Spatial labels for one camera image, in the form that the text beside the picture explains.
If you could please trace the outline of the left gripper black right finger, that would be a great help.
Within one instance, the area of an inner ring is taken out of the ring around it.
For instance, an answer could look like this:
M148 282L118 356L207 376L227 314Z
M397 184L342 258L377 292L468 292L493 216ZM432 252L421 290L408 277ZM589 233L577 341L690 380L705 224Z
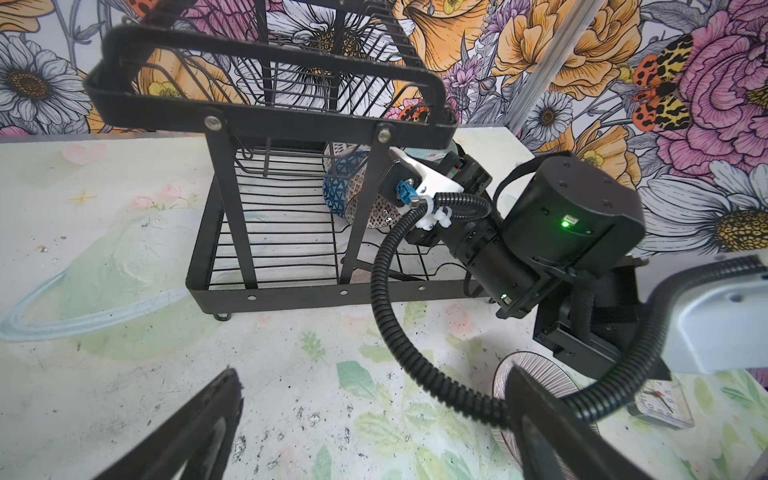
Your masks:
M505 404L505 428L514 435L526 479L562 479L563 466L580 479L649 477L519 367L507 376Z

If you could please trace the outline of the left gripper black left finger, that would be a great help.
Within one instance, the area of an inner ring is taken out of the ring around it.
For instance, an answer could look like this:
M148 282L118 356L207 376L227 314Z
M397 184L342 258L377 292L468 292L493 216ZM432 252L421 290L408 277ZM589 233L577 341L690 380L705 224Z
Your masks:
M221 479L243 409L242 386L227 368L99 479Z

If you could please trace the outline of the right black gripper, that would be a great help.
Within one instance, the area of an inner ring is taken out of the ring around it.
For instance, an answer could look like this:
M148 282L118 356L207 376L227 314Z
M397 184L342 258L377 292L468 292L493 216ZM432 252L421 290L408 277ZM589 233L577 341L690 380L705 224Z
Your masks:
M486 169L458 146L420 155L392 147L389 157L391 165L377 194L377 217L387 226L394 225L416 200L430 202L439 193L480 196L492 181Z

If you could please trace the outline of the blue triangle pattern bowl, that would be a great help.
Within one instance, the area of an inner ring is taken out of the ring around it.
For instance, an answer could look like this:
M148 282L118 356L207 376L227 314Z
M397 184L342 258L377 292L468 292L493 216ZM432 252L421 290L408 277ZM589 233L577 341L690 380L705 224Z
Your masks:
M352 174L348 177L328 176L325 173L322 185L323 198L330 211L336 216L343 218L342 208L344 207L347 187L349 186L350 181L359 172L365 173L366 163L367 160L364 164L361 165L355 174Z

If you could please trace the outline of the white lattice pattern bowl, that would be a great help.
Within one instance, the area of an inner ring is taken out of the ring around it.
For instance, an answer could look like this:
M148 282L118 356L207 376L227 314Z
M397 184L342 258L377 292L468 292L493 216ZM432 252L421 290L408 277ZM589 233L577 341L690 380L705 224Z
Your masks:
M365 145L329 143L323 152L323 169L328 176L348 177L365 163L369 151Z

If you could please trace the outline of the brown dotted pattern bowl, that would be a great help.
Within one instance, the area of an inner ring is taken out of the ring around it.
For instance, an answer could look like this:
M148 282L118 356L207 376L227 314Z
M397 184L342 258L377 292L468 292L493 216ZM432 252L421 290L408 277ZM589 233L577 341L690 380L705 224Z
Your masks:
M364 172L359 172L347 187L342 214L348 223L353 223L355 220L358 199L363 188L364 175ZM368 214L366 227L368 229L377 229L393 226L400 218L400 210L383 196L377 195Z

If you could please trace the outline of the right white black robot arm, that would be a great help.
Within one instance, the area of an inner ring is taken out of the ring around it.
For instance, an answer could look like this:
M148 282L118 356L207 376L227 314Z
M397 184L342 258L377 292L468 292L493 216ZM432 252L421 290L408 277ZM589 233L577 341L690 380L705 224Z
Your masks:
M636 272L642 261L630 254L646 232L639 194L567 152L535 157L507 181L521 177L528 184L506 216L498 212L497 194L399 183L395 195L407 212L383 240L371 270L370 303L390 353L423 390L472 420L504 427L510 413L503 400L432 364L391 304L390 266L411 231L435 229L468 279L498 305L500 318L534 313L537 341L556 354L575 354L572 366L592 384L564 402L585 422L629 403L646 380L668 377L662 352L685 293L767 271L766 260L754 254L715 261L673 273L641 300Z

